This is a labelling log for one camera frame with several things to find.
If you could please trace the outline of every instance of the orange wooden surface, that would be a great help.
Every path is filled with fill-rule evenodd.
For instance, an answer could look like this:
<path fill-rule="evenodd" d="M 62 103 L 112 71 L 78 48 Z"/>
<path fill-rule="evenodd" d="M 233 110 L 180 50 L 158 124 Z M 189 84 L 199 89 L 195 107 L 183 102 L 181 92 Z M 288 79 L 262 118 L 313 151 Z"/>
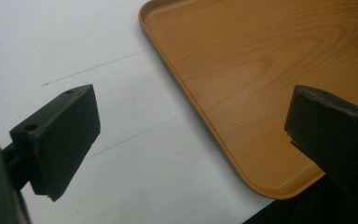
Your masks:
<path fill-rule="evenodd" d="M 283 125 L 296 84 L 358 105 L 358 0 L 155 0 L 140 22 L 251 189 L 285 199 L 324 175 Z"/>

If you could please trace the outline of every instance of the wooden tray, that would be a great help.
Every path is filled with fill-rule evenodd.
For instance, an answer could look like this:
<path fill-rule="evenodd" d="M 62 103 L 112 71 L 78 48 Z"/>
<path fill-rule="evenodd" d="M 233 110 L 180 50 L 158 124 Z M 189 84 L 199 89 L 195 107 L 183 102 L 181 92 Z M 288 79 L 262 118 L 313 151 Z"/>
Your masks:
<path fill-rule="evenodd" d="M 358 0 L 155 0 L 139 17 L 251 189 L 286 199 L 324 175 L 283 124 L 296 84 L 358 105 Z"/>

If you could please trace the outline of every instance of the drawn line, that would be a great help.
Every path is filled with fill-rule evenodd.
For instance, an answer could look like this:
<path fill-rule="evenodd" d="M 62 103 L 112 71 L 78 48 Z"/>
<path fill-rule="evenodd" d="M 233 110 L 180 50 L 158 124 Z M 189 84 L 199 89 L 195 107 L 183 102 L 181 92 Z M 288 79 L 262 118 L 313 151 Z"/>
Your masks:
<path fill-rule="evenodd" d="M 142 51 L 139 51 L 139 52 L 133 53 L 133 54 L 131 54 L 131 55 L 127 55 L 127 56 L 125 56 L 125 57 L 115 59 L 115 60 L 113 60 L 113 61 L 111 61 L 111 62 L 108 62 L 108 63 L 102 63 L 102 64 L 96 65 L 96 66 L 94 66 L 94 67 L 88 68 L 88 69 L 86 69 L 86 70 L 83 70 L 83 71 L 80 71 L 80 72 L 73 73 L 73 74 L 71 74 L 71 75 L 69 75 L 69 76 L 66 76 L 66 77 L 60 77 L 60 78 L 58 78 L 58 79 L 52 80 L 52 81 L 50 81 L 50 82 L 48 82 L 48 83 L 45 83 L 45 84 L 43 84 L 42 86 L 47 86 L 47 85 L 49 85 L 49 84 L 51 84 L 51 83 L 54 83 L 54 82 L 57 82 L 57 81 L 60 81 L 60 80 L 66 79 L 66 78 L 68 78 L 68 77 L 76 76 L 76 75 L 81 74 L 81 73 L 88 72 L 89 70 L 92 70 L 92 69 L 95 69 L 95 68 L 102 67 L 102 66 L 107 65 L 107 64 L 109 64 L 109 63 L 115 63 L 115 62 L 121 61 L 121 60 L 123 60 L 123 59 L 130 58 L 130 57 L 132 57 L 132 56 L 135 56 L 135 55 L 138 55 L 138 54 L 144 53 L 144 52 L 149 51 L 149 50 L 151 50 L 151 49 L 144 49 L 144 50 L 142 50 Z"/>
<path fill-rule="evenodd" d="M 178 117 L 175 117 L 175 118 L 173 118 L 173 119 L 169 119 L 169 120 L 167 120 L 167 121 L 164 121 L 163 123 L 161 123 L 161 124 L 159 124 L 159 125 L 157 125 L 157 126 L 155 126 L 155 127 L 153 127 L 153 128 L 150 128 L 150 129 L 148 129 L 148 130 L 146 130 L 146 131 L 144 131 L 144 132 L 138 133 L 138 134 L 134 135 L 134 136 L 131 137 L 131 138 L 128 138 L 128 139 L 126 139 L 126 140 L 124 140 L 124 141 L 121 141 L 121 142 L 115 144 L 115 145 L 112 146 L 112 147 L 106 148 L 106 149 L 104 149 L 104 150 L 102 150 L 102 151 L 100 151 L 100 152 L 95 153 L 94 155 L 91 155 L 91 156 L 89 156 L 89 157 L 86 157 L 85 160 L 88 160 L 88 159 L 90 159 L 90 158 L 92 158 L 92 157 L 94 157 L 94 156 L 96 156 L 96 155 L 99 155 L 99 154 L 101 154 L 101 153 L 104 153 L 105 151 L 107 151 L 107 150 L 109 150 L 109 149 L 112 149 L 112 148 L 117 147 L 117 146 L 119 146 L 119 145 L 121 145 L 121 144 L 123 144 L 123 143 L 126 143 L 126 142 L 130 141 L 131 139 L 136 138 L 136 137 L 138 137 L 138 136 L 140 136 L 140 135 L 142 135 L 142 134 L 144 134 L 144 133 L 148 133 L 148 132 L 150 132 L 150 131 L 152 131 L 152 130 L 154 130 L 154 129 L 157 129 L 158 127 L 161 127 L 162 125 L 167 124 L 167 123 L 170 123 L 170 122 L 172 122 L 172 121 L 174 121 L 174 120 L 176 120 L 176 119 L 179 119 L 179 118 L 181 118 L 181 117 L 183 117 L 183 116 L 185 116 L 185 115 L 187 115 L 187 114 L 189 114 L 189 113 L 191 113 L 191 112 L 193 112 L 193 111 L 192 111 L 192 110 L 187 111 L 187 112 L 185 112 L 184 114 L 179 115 Z"/>

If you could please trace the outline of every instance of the mounting hole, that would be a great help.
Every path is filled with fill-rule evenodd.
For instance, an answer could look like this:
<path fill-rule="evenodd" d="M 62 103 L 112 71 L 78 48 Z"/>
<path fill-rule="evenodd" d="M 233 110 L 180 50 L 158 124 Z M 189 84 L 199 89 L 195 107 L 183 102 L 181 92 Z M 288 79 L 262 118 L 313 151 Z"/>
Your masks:
<path fill-rule="evenodd" d="M 26 132 L 30 132 L 30 131 L 33 131 L 37 128 L 37 125 L 36 124 L 30 124 L 30 125 L 27 125 L 24 127 L 24 131 Z"/>

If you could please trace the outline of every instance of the white table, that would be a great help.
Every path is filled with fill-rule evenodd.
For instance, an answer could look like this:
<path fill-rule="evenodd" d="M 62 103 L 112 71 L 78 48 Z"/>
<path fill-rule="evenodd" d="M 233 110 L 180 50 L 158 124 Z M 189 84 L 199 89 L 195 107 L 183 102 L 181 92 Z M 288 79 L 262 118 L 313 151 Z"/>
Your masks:
<path fill-rule="evenodd" d="M 0 146 L 85 84 L 102 124 L 57 202 L 22 190 L 35 224 L 242 223 L 271 202 L 237 178 L 147 40 L 145 1 L 0 1 Z"/>

